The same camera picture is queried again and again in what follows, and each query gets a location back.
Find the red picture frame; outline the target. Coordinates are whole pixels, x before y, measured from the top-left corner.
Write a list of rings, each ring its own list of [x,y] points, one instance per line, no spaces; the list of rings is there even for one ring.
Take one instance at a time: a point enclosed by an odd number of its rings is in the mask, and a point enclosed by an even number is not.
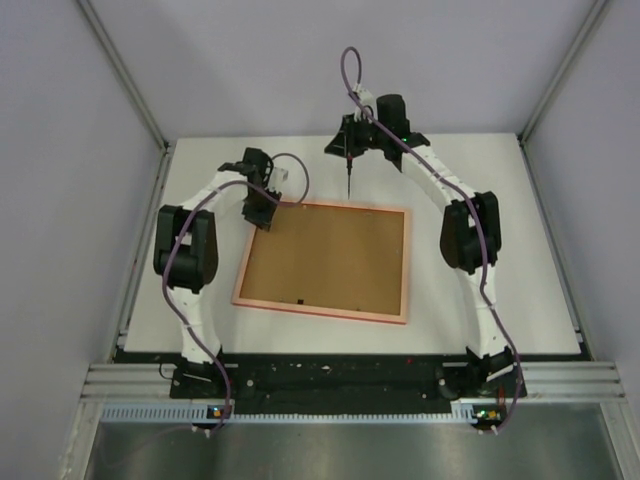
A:
[[[411,224],[405,208],[309,202],[254,229],[240,263],[236,306],[404,325]]]

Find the red handled screwdriver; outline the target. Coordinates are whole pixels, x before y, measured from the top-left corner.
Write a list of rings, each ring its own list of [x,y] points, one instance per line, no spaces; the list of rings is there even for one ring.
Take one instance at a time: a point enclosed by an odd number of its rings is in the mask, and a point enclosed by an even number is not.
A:
[[[352,185],[352,171],[353,171],[353,157],[350,154],[346,156],[346,171],[347,171],[347,199],[351,198],[351,185]]]

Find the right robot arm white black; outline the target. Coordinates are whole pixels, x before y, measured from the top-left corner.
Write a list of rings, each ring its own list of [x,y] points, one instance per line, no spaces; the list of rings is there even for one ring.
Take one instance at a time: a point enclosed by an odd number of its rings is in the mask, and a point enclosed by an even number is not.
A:
[[[412,131],[399,94],[373,98],[366,90],[349,93],[356,105],[343,116],[325,153],[352,162],[377,150],[414,181],[442,214],[439,249],[460,282],[468,321],[466,380],[487,396],[511,376],[521,385],[521,360],[496,309],[495,267],[502,247],[497,196],[465,184],[437,156],[431,142]]]

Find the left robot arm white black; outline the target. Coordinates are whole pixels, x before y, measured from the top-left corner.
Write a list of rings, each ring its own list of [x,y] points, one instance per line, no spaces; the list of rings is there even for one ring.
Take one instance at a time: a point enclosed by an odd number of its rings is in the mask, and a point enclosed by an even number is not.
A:
[[[162,294],[182,330],[181,355],[200,364],[192,384],[205,396],[226,387],[225,370],[213,362],[221,349],[214,321],[202,300],[213,285],[220,254],[216,218],[240,205],[243,218],[269,230],[282,193],[286,172],[264,151],[248,147],[238,162],[223,163],[197,193],[178,204],[163,205],[157,214],[153,268],[162,280]]]

